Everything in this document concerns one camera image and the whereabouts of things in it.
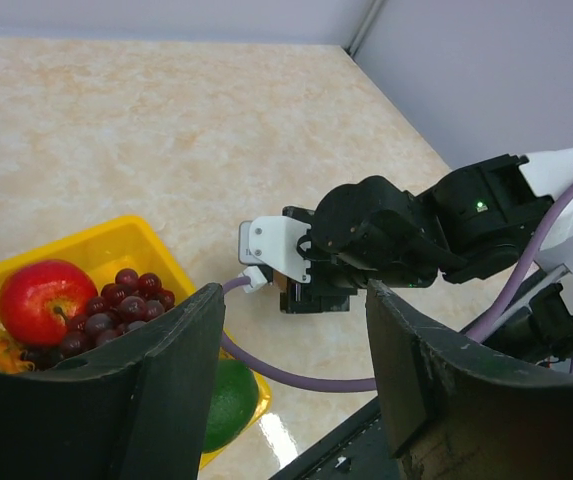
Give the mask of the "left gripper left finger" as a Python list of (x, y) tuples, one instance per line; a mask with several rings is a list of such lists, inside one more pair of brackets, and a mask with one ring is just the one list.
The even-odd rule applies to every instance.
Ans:
[(225, 306), (210, 283), (43, 372), (0, 373), (0, 479), (193, 479)]

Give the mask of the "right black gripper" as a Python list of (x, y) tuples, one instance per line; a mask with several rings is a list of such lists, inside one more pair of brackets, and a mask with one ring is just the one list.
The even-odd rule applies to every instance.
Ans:
[(280, 311), (286, 314), (349, 311), (350, 298), (366, 288), (368, 275), (313, 240), (313, 210), (286, 206), (282, 209), (282, 215), (306, 225), (305, 232), (296, 240), (295, 256), (307, 260), (310, 265), (305, 271), (308, 283), (278, 274)]

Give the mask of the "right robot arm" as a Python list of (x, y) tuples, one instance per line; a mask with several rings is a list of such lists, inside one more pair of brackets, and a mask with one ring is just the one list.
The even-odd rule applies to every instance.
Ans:
[(572, 183), (570, 148), (501, 155), (416, 195), (376, 175), (334, 188), (312, 210), (287, 207), (304, 224), (294, 249), (309, 268), (286, 276), (280, 309), (344, 312), (371, 280), (427, 288), (518, 268), (488, 346), (533, 363), (573, 359), (573, 199), (549, 214)]

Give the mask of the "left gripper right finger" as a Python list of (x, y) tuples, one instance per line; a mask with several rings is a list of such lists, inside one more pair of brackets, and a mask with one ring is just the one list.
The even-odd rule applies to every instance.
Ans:
[(573, 375), (514, 359), (366, 295), (390, 454), (405, 479), (573, 479)]

